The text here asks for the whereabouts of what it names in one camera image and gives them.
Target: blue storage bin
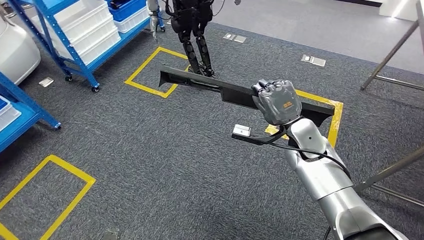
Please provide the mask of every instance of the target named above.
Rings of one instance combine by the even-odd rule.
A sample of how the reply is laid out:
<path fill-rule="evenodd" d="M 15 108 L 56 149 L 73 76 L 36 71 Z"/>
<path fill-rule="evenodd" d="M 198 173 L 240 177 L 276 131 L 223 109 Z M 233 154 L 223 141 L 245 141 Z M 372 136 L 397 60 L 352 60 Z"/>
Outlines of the blue storage bin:
<path fill-rule="evenodd" d="M 112 9 L 109 7 L 109 11 L 113 15 L 113 20 L 122 22 L 145 6 L 146 0 L 130 0 L 129 2 L 121 5 L 119 9 Z"/>

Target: blue shelving unit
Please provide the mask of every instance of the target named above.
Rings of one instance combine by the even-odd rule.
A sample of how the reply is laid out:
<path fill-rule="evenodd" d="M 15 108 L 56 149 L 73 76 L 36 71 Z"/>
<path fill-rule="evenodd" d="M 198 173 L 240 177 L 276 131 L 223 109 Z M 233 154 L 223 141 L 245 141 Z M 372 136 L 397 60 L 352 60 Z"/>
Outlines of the blue shelving unit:
<path fill-rule="evenodd" d="M 61 127 L 50 113 L 44 110 L 24 91 L 0 72 L 0 95 L 7 98 L 22 114 L 5 129 L 0 131 L 0 152 L 25 133 L 32 125 L 43 119 L 55 129 Z"/>
<path fill-rule="evenodd" d="M 77 51 L 71 45 L 70 41 L 62 31 L 58 22 L 55 19 L 55 14 L 62 11 L 63 9 L 71 6 L 72 4 L 78 2 L 78 0 L 8 0 L 11 7 L 19 15 L 22 21 L 26 26 L 32 31 L 34 36 L 40 41 L 44 49 L 51 55 L 56 64 L 62 69 L 65 74 L 66 80 L 72 80 L 72 74 L 78 74 L 85 77 L 91 85 L 91 90 L 93 92 L 99 91 L 99 83 L 93 76 L 94 70 L 96 70 L 100 65 L 102 65 L 108 58 L 115 54 L 120 48 L 127 44 L 131 39 L 133 39 L 141 30 L 143 30 L 148 24 L 150 19 L 146 19 L 141 22 L 139 25 L 131 29 L 125 34 L 120 34 L 121 40 L 111 47 L 108 51 L 103 53 L 97 59 L 92 61 L 90 64 L 86 65 L 80 56 L 77 54 Z M 37 10 L 38 17 L 42 26 L 42 29 L 45 33 L 45 37 L 37 30 L 34 24 L 31 22 L 30 18 L 25 14 L 25 11 L 22 9 L 21 4 L 27 3 L 34 5 Z M 66 46 L 70 55 L 73 59 L 67 59 L 60 57 L 56 54 L 56 51 L 53 47 L 52 39 L 50 38 L 49 30 L 47 25 L 50 24 L 52 29 L 55 31 L 57 36 L 62 41 L 63 45 Z M 79 69 L 74 69 L 65 64 L 65 62 L 71 62 L 79 67 Z"/>

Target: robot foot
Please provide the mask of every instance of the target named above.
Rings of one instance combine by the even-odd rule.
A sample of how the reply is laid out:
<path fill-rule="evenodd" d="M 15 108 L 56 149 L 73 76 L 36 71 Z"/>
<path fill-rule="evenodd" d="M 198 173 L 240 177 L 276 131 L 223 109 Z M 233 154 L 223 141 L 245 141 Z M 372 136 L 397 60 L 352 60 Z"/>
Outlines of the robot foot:
<path fill-rule="evenodd" d="M 205 67 L 205 65 L 203 64 L 203 62 L 201 62 L 201 61 L 199 62 L 199 68 L 200 68 L 200 71 L 201 71 L 201 75 L 206 76 L 206 77 L 209 77 L 209 78 L 213 78 L 213 79 L 216 78 L 216 75 L 215 75 L 214 70 L 207 69 Z M 188 69 L 187 69 L 187 71 L 189 73 L 195 73 L 194 70 L 193 70 L 193 68 L 192 68 L 192 66 L 189 66 Z"/>

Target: white plastic bin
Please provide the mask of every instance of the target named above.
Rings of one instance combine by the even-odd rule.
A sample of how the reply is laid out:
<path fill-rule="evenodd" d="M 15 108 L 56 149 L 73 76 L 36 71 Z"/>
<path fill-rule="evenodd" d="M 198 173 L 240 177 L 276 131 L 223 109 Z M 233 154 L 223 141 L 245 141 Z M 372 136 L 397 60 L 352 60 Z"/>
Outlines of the white plastic bin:
<path fill-rule="evenodd" d="M 0 131 L 15 121 L 22 113 L 14 108 L 9 100 L 0 96 L 0 102 L 6 102 L 7 105 L 0 109 Z"/>
<path fill-rule="evenodd" d="M 82 61 L 88 65 L 96 58 L 100 57 L 104 52 L 106 52 L 108 49 L 113 47 L 116 43 L 118 43 L 121 40 L 121 36 L 118 33 L 118 29 L 115 26 L 114 30 L 109 32 L 109 34 L 103 38 L 97 41 L 94 45 L 92 45 L 89 49 L 78 52 L 79 57 L 82 59 Z"/>
<path fill-rule="evenodd" d="M 70 42 L 86 35 L 93 26 L 110 16 L 112 14 L 105 0 L 79 0 L 54 15 Z"/>
<path fill-rule="evenodd" d="M 110 14 L 107 8 L 107 3 L 106 10 L 108 17 L 103 18 L 102 21 L 96 22 L 95 24 L 93 23 L 93 25 L 89 27 L 88 31 L 85 31 L 85 34 L 80 34 L 77 38 L 69 39 L 70 44 L 74 47 L 76 53 L 86 65 L 91 63 L 93 60 L 95 60 L 97 57 L 102 55 L 110 47 L 121 40 L 118 29 L 114 24 L 113 16 Z M 41 29 L 41 23 L 38 19 L 38 16 L 33 17 L 32 21 L 38 28 Z M 49 33 L 57 53 L 61 57 L 73 59 L 68 49 L 63 45 L 59 37 L 53 33 L 51 28 L 49 28 Z"/>
<path fill-rule="evenodd" d="M 100 40 L 109 36 L 109 34 L 116 29 L 117 28 L 114 24 L 114 18 L 110 16 L 109 18 L 101 22 L 100 25 L 92 28 L 92 30 L 86 35 L 82 35 L 80 38 L 71 41 L 70 44 L 73 46 L 76 52 L 80 54 L 90 49 Z M 57 50 L 59 55 L 72 59 L 71 55 L 68 52 L 68 49 L 63 45 L 59 38 L 52 37 L 51 40 L 53 42 L 54 48 Z"/>
<path fill-rule="evenodd" d="M 143 7 L 139 11 L 135 12 L 133 15 L 127 17 L 123 21 L 115 21 L 115 25 L 118 27 L 118 31 L 121 33 L 126 33 L 135 26 L 139 25 L 141 22 L 146 20 L 149 17 L 147 7 Z"/>

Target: gray carpet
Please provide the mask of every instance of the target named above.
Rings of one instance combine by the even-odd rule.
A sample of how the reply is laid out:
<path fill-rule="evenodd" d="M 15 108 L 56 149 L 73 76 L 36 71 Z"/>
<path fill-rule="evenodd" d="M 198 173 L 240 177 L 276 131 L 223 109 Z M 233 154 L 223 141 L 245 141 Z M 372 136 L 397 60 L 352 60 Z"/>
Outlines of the gray carpet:
<path fill-rule="evenodd" d="M 223 39 L 227 32 L 247 40 Z M 183 53 L 169 26 L 158 35 L 160 46 Z M 219 24 L 208 26 L 206 39 L 221 80 L 248 87 L 261 78 L 287 79 L 302 91 L 343 102 L 336 150 L 356 183 L 424 144 L 422 92 L 379 81 L 359 91 L 375 63 Z M 95 72 L 99 93 L 81 77 L 65 82 L 43 52 L 22 87 L 63 128 L 36 125 L 0 153 L 0 198 L 54 154 L 96 183 L 53 240 L 98 240 L 110 228 L 119 228 L 123 240 L 321 239 L 325 218 L 283 152 L 230 138 L 234 124 L 264 134 L 268 124 L 258 111 L 223 103 L 214 92 L 178 86 L 165 99 L 123 83 L 156 46 L 147 33 L 137 36 Z M 301 62 L 303 54 L 327 64 Z M 188 64 L 161 53 L 134 81 L 156 86 L 160 63 L 181 69 Z M 384 75 L 424 80 L 390 67 Z M 43 88 L 38 82 L 45 77 L 54 83 Z M 424 200 L 423 169 L 418 162 L 382 184 Z M 37 239 L 83 184 L 49 165 L 0 210 L 0 223 L 21 240 Z M 424 209 L 373 190 L 362 196 L 411 240 L 424 239 Z"/>

